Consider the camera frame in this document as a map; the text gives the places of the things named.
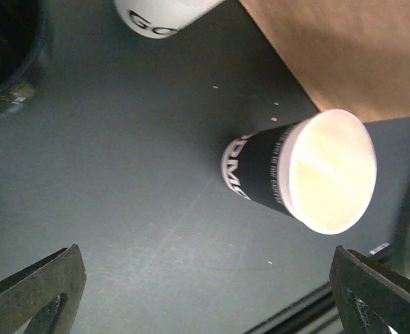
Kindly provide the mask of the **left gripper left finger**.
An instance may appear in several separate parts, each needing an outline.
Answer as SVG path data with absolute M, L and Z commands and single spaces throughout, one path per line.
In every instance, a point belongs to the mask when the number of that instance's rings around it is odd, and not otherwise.
M 0 281 L 0 333 L 69 333 L 86 285 L 73 244 Z

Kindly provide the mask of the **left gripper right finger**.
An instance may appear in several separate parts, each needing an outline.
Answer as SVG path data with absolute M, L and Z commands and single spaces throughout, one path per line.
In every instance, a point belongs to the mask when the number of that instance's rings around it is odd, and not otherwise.
M 337 246 L 329 274 L 346 333 L 410 333 L 410 280 Z

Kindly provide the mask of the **black white paper cup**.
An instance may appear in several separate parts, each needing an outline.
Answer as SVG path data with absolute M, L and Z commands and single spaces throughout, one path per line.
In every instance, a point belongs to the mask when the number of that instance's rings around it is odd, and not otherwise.
M 221 174 L 237 195 L 333 235 L 364 215 L 377 158 L 365 125 L 331 109 L 234 139 L 221 156 Z

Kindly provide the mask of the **brown kraft paper bag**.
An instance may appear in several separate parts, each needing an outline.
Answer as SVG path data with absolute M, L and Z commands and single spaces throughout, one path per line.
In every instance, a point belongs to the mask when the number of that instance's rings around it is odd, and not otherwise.
M 410 117 L 410 1 L 244 1 L 321 111 Z

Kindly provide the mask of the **white paper cup stack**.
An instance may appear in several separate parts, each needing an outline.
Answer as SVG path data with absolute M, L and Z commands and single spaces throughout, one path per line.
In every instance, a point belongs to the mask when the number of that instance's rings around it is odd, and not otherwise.
M 164 39 L 216 8 L 222 0 L 115 0 L 121 20 L 147 38 Z

